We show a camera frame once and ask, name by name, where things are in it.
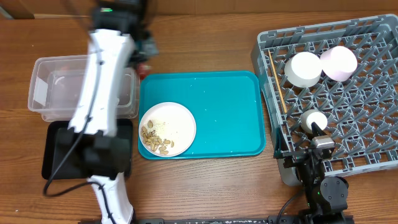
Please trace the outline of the white bowl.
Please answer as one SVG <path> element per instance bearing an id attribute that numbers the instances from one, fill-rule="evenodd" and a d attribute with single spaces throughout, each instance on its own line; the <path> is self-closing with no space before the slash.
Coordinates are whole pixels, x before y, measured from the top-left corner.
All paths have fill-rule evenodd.
<path id="1" fill-rule="evenodd" d="M 318 83 L 322 74 L 320 58 L 311 52 L 300 52 L 286 63 L 284 73 L 294 86 L 312 87 Z"/>

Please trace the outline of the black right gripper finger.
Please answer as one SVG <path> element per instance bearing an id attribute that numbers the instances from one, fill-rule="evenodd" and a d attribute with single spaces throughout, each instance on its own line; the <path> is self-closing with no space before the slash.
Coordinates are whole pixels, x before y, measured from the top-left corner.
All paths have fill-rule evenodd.
<path id="1" fill-rule="evenodd" d="M 275 133 L 274 152 L 282 152 L 283 143 L 284 143 L 283 132 L 281 131 L 280 128 L 277 128 Z"/>
<path id="2" fill-rule="evenodd" d="M 312 136 L 313 137 L 319 137 L 319 136 L 325 136 L 326 133 L 318 126 L 316 122 L 313 122 L 311 124 L 312 128 Z"/>

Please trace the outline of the wooden chopstick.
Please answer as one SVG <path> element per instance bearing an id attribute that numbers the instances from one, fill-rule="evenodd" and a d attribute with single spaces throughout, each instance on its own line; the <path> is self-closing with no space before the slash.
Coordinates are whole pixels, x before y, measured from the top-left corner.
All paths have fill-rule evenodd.
<path id="1" fill-rule="evenodd" d="M 286 108 L 286 105 L 285 105 L 285 101 L 284 101 L 284 97 L 283 97 L 283 94 L 282 94 L 282 90 L 281 90 L 280 85 L 279 85 L 279 80 L 278 80 L 278 77 L 277 77 L 277 72 L 275 70 L 274 60 L 272 58 L 272 54 L 271 54 L 270 50 L 268 50 L 268 55 L 269 55 L 270 62 L 271 62 L 272 74 L 274 76 L 275 84 L 276 84 L 277 90 L 279 92 L 280 103 L 282 105 L 282 109 L 283 109 L 284 114 L 286 114 L 287 113 L 287 108 Z"/>

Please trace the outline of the small pink plate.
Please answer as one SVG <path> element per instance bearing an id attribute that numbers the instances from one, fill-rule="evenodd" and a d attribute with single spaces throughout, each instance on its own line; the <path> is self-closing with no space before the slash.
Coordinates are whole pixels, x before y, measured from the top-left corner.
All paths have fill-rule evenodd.
<path id="1" fill-rule="evenodd" d="M 323 52 L 320 61 L 325 75 L 337 82 L 347 81 L 358 66 L 354 53 L 344 46 Z"/>

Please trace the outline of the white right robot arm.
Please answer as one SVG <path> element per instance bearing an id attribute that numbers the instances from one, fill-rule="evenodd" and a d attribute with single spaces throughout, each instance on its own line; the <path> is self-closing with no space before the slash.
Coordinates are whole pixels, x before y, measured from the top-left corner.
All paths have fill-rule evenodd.
<path id="1" fill-rule="evenodd" d="M 319 223 L 350 224 L 352 216 L 344 215 L 348 208 L 348 182 L 342 177 L 327 177 L 323 171 L 323 160 L 329 159 L 335 149 L 335 142 L 313 122 L 311 145 L 305 149 L 287 152 L 281 129 L 277 130 L 274 158 L 283 159 L 285 168 L 296 168 L 303 189 L 292 196 L 280 209 L 274 223 Z M 305 194 L 308 208 L 297 215 L 283 215 L 287 206 Z"/>

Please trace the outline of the small white cup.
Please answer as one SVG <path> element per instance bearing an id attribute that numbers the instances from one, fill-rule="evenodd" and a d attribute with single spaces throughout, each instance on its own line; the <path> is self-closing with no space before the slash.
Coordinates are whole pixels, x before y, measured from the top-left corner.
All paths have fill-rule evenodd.
<path id="1" fill-rule="evenodd" d="M 318 110 L 307 110 L 300 116 L 301 128 L 309 134 L 312 134 L 312 123 L 316 123 L 317 126 L 324 130 L 328 125 L 327 117 Z"/>

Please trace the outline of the red snack wrapper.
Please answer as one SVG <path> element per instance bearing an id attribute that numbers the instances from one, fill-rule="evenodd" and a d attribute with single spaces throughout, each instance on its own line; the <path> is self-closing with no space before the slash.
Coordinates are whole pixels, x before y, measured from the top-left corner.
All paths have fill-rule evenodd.
<path id="1" fill-rule="evenodd" d="M 141 80 L 145 79 L 145 77 L 147 77 L 151 71 L 152 67 L 146 63 L 139 63 L 136 68 L 136 72 Z"/>

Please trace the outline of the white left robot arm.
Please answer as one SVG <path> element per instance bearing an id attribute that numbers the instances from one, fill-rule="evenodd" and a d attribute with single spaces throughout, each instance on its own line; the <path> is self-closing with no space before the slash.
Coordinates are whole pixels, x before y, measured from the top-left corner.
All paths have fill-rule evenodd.
<path id="1" fill-rule="evenodd" d="M 52 171 L 43 188 L 78 172 L 93 188 L 102 223 L 132 223 L 125 176 L 131 168 L 132 139 L 118 136 L 117 105 L 125 69 L 158 54 L 149 24 L 154 1 L 98 1 L 88 27 L 88 63 L 75 112 L 55 133 Z"/>

